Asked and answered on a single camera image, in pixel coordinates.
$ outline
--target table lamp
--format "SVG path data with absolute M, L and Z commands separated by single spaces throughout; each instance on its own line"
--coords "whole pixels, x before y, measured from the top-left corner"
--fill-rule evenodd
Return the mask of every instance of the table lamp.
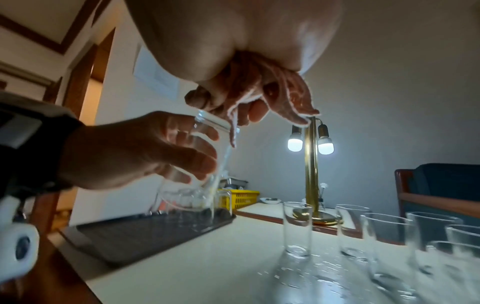
M 293 152 L 302 150 L 305 141 L 305 198 L 306 203 L 313 207 L 313 224 L 332 226 L 338 223 L 337 218 L 326 212 L 319 211 L 320 189 L 318 176 L 318 152 L 323 155 L 332 154 L 334 144 L 329 136 L 329 129 L 319 118 L 310 117 L 310 125 L 304 129 L 292 126 L 288 139 L 288 149 Z

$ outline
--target hand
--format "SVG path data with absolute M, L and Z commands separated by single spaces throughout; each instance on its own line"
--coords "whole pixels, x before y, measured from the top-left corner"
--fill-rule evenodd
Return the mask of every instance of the hand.
M 58 177 L 85 189 L 120 187 L 154 173 L 190 183 L 191 177 L 175 166 L 204 180 L 217 167 L 217 153 L 210 143 L 190 134 L 194 124 L 192 116 L 153 112 L 118 123 L 80 127 L 65 142 Z M 205 134 L 219 139 L 214 128 Z M 197 150 L 192 148 L 194 138 Z

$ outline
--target pink cloth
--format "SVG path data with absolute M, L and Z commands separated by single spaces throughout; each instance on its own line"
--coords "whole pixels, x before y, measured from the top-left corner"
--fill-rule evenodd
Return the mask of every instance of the pink cloth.
M 239 111 L 248 111 L 248 103 L 256 100 L 264 101 L 272 112 L 298 127 L 309 125 L 306 117 L 320 114 L 313 107 L 310 90 L 298 73 L 248 52 L 237 53 L 216 77 L 185 95 L 188 105 L 210 111 L 231 123 L 233 147 L 237 125 L 244 124 L 238 121 Z

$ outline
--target yellow plastic basket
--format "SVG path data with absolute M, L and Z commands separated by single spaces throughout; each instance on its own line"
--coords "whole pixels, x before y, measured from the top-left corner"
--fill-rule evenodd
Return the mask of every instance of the yellow plastic basket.
M 228 190 L 231 192 L 232 207 L 234 210 L 255 204 L 260 192 L 251 190 Z M 221 198 L 220 207 L 230 209 L 229 198 L 223 196 Z

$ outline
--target empty glass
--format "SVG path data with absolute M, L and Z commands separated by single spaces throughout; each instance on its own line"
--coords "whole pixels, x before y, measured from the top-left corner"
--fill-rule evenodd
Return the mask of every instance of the empty glass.
M 444 304 L 480 303 L 480 247 L 434 241 L 427 245 L 432 258 L 438 299 Z
M 192 126 L 188 135 L 189 147 L 199 151 L 209 151 L 215 149 L 217 167 L 213 174 L 206 180 L 199 180 L 193 174 L 180 168 L 174 168 L 166 177 L 158 189 L 158 197 L 160 199 L 172 196 L 175 193 L 178 197 L 175 200 L 182 199 L 182 193 L 190 192 L 193 195 L 195 207 L 189 207 L 190 211 L 201 212 L 211 208 L 217 189 L 220 183 L 222 172 L 230 157 L 232 146 L 230 144 L 230 123 L 213 114 L 205 111 L 199 111 L 195 117 L 195 124 Z M 209 135 L 218 133 L 219 139 L 212 140 Z M 175 182 L 181 180 L 180 177 L 188 175 L 191 178 L 190 184 Z M 158 210 L 158 201 L 152 206 L 152 211 Z
M 432 265 L 426 252 L 426 245 L 431 241 L 446 241 L 445 227 L 450 224 L 462 224 L 463 221 L 458 217 L 427 212 L 409 212 L 406 217 L 411 219 L 414 225 L 414 242 L 411 243 L 414 257 L 411 263 L 421 274 L 431 275 Z
M 480 246 L 480 227 L 448 225 L 445 230 L 449 242 Z
M 305 203 L 283 203 L 283 240 L 285 251 L 296 257 L 310 256 L 313 208 Z
M 360 261 L 366 261 L 365 242 L 363 240 L 361 216 L 370 209 L 355 205 L 337 205 L 336 216 L 340 253 Z
M 396 302 L 416 299 L 414 273 L 408 263 L 413 221 L 379 213 L 365 213 L 361 218 L 372 282 Z

